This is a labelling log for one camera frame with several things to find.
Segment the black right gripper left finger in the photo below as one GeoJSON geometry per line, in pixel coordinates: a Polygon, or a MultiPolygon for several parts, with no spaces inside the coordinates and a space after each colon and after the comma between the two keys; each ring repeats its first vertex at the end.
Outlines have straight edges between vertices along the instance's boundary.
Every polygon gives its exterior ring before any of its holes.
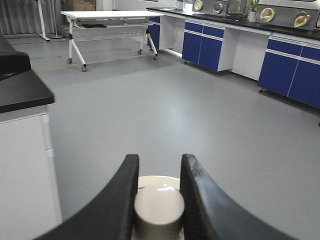
{"type": "Polygon", "coordinates": [[[134,201],[138,191],[140,158],[125,156],[121,166],[83,209],[37,237],[38,240],[130,240],[134,224],[134,201]]]}

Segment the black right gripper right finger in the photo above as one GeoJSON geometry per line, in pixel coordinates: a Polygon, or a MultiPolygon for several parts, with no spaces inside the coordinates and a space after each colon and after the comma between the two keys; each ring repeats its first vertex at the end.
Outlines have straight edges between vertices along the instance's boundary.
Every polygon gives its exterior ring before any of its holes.
{"type": "Polygon", "coordinates": [[[186,240],[291,240],[230,198],[192,154],[183,154],[180,193],[186,240]]]}

